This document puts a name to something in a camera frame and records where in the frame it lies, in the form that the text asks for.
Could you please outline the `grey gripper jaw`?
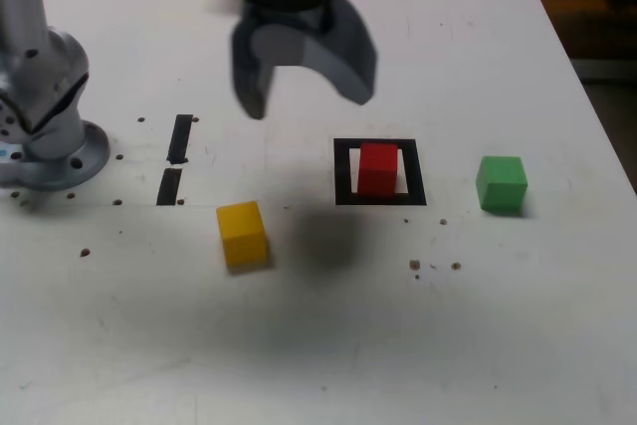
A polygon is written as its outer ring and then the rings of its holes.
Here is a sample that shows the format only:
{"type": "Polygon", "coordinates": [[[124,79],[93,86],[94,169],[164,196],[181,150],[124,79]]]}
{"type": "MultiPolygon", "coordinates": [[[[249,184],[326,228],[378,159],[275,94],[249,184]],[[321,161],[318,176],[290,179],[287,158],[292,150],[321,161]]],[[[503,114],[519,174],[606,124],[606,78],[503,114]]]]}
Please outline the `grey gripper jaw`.
{"type": "Polygon", "coordinates": [[[312,35],[272,27],[276,67],[304,67],[345,99],[363,105],[374,95],[377,53],[362,17],[348,0],[332,1],[332,27],[312,35]]]}

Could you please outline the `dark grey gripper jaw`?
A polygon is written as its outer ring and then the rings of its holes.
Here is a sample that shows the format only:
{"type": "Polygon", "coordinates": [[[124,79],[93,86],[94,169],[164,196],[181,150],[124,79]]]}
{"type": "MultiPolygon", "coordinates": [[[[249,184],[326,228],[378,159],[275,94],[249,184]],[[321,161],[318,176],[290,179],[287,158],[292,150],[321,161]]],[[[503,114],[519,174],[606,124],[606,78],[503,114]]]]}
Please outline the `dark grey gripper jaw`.
{"type": "Polygon", "coordinates": [[[252,119],[266,116],[276,60],[272,17],[246,14],[231,36],[232,79],[236,97],[252,119]]]}

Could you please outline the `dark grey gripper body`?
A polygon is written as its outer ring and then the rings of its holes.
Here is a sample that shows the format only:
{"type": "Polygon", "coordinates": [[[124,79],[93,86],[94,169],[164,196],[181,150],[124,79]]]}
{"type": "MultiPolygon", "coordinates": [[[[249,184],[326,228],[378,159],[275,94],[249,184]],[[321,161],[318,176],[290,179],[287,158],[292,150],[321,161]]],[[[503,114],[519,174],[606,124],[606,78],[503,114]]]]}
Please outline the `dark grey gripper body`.
{"type": "Polygon", "coordinates": [[[303,11],[273,10],[245,2],[243,21],[254,34],[265,27],[287,27],[305,34],[323,35],[332,27],[332,1],[327,0],[303,11]]]}

